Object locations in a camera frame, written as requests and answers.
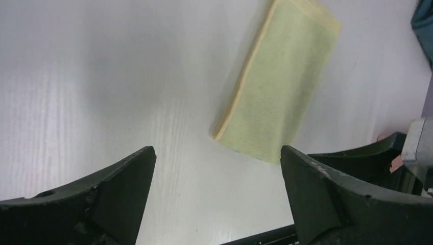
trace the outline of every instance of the folded cloth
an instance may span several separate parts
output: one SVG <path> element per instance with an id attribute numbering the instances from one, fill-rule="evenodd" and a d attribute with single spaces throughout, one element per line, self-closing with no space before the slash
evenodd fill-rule
<path id="1" fill-rule="evenodd" d="M 433 69 L 433 0 L 419 1 L 411 24 Z"/>
<path id="2" fill-rule="evenodd" d="M 294 139 L 341 24 L 315 0 L 275 0 L 214 138 L 279 163 Z"/>

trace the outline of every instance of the pink object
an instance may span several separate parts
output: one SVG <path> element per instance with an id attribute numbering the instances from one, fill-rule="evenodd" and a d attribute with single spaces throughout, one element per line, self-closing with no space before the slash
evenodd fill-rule
<path id="1" fill-rule="evenodd" d="M 379 136 L 379 137 L 377 137 L 377 141 L 383 140 L 385 138 L 386 138 L 386 136 Z M 390 172 L 394 172 L 395 170 L 397 170 L 401 166 L 403 166 L 403 160 L 401 160 L 401 155 L 400 155 L 400 156 L 396 157 L 391 162 Z"/>

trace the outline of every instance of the black object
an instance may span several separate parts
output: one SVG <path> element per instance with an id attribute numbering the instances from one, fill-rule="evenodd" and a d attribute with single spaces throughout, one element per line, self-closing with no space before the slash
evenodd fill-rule
<path id="1" fill-rule="evenodd" d="M 0 202 L 0 244 L 135 244 L 155 168 L 145 147 L 31 199 Z"/>
<path id="2" fill-rule="evenodd" d="M 295 224 L 227 245 L 287 245 L 293 241 L 281 239 L 288 236 L 300 244 L 429 244 L 433 200 L 410 195 L 419 195 L 422 183 L 404 166 L 389 172 L 405 138 L 394 133 L 361 148 L 309 156 L 284 146 L 281 168 Z"/>

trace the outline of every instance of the white surface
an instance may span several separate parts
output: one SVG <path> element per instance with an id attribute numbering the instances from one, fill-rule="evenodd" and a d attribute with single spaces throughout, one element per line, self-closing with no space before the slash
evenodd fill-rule
<path id="1" fill-rule="evenodd" d="M 431 72 L 416 1 L 322 0 L 343 31 L 294 143 L 404 130 Z M 210 137 L 268 2 L 0 4 L 0 199 L 32 197 L 145 145 L 158 159 L 137 244 L 219 244 L 293 223 L 280 168 Z"/>

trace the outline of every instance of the teal fabric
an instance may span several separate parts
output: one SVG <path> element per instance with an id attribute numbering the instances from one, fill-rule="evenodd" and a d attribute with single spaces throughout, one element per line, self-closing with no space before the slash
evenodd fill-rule
<path id="1" fill-rule="evenodd" d="M 433 0 L 420 0 L 411 24 L 433 70 Z"/>

